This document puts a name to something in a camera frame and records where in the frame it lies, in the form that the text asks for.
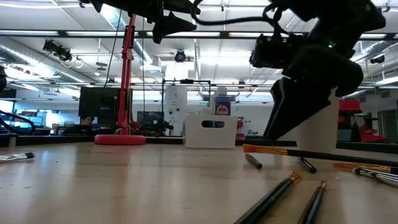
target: red machine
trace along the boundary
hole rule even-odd
[[[145,144],[144,136],[129,135],[129,124],[131,124],[131,61],[132,45],[134,43],[134,23],[136,16],[130,17],[129,25],[126,27],[123,45],[123,70],[122,80],[120,86],[119,97],[119,113],[118,113],[118,127],[121,128],[120,135],[113,134],[99,134],[95,136],[95,144],[110,144],[110,145],[142,145]]]
[[[338,117],[339,137],[350,135],[349,141],[353,142],[386,142],[387,139],[378,135],[377,130],[371,128],[372,121],[378,121],[378,118],[357,115],[361,113],[361,104],[358,100],[340,100]]]

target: computer monitor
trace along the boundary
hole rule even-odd
[[[98,124],[114,126],[118,120],[119,94],[118,88],[81,87],[79,116],[97,117]]]
[[[162,124],[162,122],[164,120],[163,116],[164,116],[164,114],[162,112],[138,111],[137,112],[137,122],[142,127],[163,125]]]

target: label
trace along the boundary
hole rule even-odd
[[[216,115],[228,116],[228,107],[225,105],[217,105]]]

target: white plastic basket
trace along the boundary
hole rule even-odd
[[[203,121],[222,121],[223,128],[204,128]],[[238,117],[186,115],[184,146],[199,149],[234,149]]]

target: table surface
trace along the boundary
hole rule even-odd
[[[241,147],[185,149],[181,145],[96,146],[92,142],[0,148],[34,152],[35,159],[0,164],[2,224],[233,223],[297,169],[303,180],[264,223],[296,223],[322,179],[328,181],[318,223],[396,223],[397,189],[331,161],[255,154]],[[336,149],[338,154],[389,159],[398,155]]]

